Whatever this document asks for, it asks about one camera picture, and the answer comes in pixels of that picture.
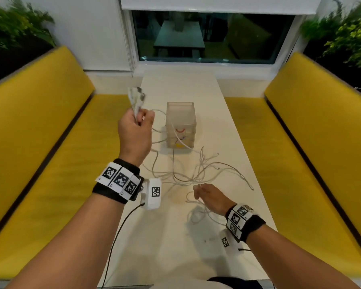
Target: white table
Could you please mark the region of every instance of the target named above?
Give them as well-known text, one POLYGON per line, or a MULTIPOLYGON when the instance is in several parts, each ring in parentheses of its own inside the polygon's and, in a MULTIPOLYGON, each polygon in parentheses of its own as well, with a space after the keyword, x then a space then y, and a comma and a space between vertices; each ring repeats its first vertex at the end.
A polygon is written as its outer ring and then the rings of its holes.
MULTIPOLYGON (((228 197, 238 203, 246 203, 258 211, 266 223, 276 228, 269 208, 263 197, 249 159, 226 106, 214 75, 209 73, 163 72, 147 73, 142 82, 147 95, 146 108, 166 111, 167 102, 194 102, 197 116, 197 133, 194 149, 204 146, 206 156, 219 153, 217 161, 233 165, 241 171, 254 187, 252 191, 237 175, 223 172, 212 183, 228 197)), ((164 129, 165 116, 156 114, 154 127, 164 129)), ((165 134, 154 134, 159 140, 165 134)), ((172 150, 165 142, 154 145, 160 152, 155 166, 157 171, 172 170, 172 150)), ((198 163, 194 152, 178 151, 175 169, 191 174, 198 163)), ((155 153, 151 152, 144 161, 152 166, 155 153)), ((212 176, 216 170, 207 172, 212 176)), ((141 167, 145 178, 152 174, 141 167)), ((268 279, 251 252, 244 252, 238 258, 226 256, 218 232, 223 226, 208 217, 192 225, 188 215, 197 206, 185 203, 190 187, 174 187, 163 184, 162 204, 157 210, 139 208, 127 220, 117 239, 106 286, 132 286, 154 284, 173 276, 192 276, 207 280, 213 276, 235 276, 242 279, 268 279)), ((122 220, 139 204, 129 202, 122 220)), ((225 223, 221 216, 215 219, 225 223)))
POLYGON ((201 56, 205 49, 199 22, 186 21, 182 32, 175 30, 174 21, 164 21, 154 43, 156 50, 160 48, 197 49, 201 56))

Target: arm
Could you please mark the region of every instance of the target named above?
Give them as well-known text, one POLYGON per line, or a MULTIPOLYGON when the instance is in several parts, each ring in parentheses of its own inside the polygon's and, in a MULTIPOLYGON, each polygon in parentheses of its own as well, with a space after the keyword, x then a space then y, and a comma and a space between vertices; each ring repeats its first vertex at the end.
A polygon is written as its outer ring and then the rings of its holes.
MULTIPOLYGON (((212 212, 225 216, 236 205, 212 184, 194 186, 212 212)), ((358 289, 348 277, 301 249, 281 234, 262 225, 249 234, 247 245, 278 289, 358 289)))
MULTIPOLYGON (((137 121, 142 126, 136 125, 132 109, 119 121, 119 158, 140 166, 151 149, 154 113, 141 110, 137 121)), ((93 193, 7 288, 96 288, 123 209, 124 204, 93 193)))

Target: forearm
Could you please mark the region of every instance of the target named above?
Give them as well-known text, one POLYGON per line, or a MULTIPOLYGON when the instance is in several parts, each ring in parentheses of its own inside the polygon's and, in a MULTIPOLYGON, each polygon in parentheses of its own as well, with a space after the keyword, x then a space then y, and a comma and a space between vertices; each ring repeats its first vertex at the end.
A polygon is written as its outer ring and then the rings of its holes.
POLYGON ((266 225, 250 233, 246 243, 278 289, 359 288, 341 272, 266 225))
POLYGON ((96 288, 123 209, 117 201, 92 194, 7 288, 96 288))

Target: yellow cushion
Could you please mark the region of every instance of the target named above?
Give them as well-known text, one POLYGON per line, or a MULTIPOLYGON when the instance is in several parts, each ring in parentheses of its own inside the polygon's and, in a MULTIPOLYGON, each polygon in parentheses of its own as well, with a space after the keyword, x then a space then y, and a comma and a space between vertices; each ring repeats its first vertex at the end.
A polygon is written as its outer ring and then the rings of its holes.
POLYGON ((265 94, 361 234, 361 95, 298 53, 265 94))
POLYGON ((64 227, 119 153, 127 96, 95 95, 0 233, 0 279, 10 279, 64 227))
POLYGON ((288 135, 258 98, 226 103, 277 229, 350 277, 361 277, 361 249, 288 135))
POLYGON ((66 47, 0 84, 0 220, 93 90, 66 47))

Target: plastic container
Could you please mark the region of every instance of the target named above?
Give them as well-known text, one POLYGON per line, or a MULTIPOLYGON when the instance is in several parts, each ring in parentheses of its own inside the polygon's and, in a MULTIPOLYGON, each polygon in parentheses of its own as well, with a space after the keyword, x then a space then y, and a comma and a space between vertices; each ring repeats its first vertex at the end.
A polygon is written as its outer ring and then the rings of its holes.
POLYGON ((190 148, 194 147, 197 119, 193 102, 168 102, 166 112, 167 147, 186 148, 179 139, 190 148))

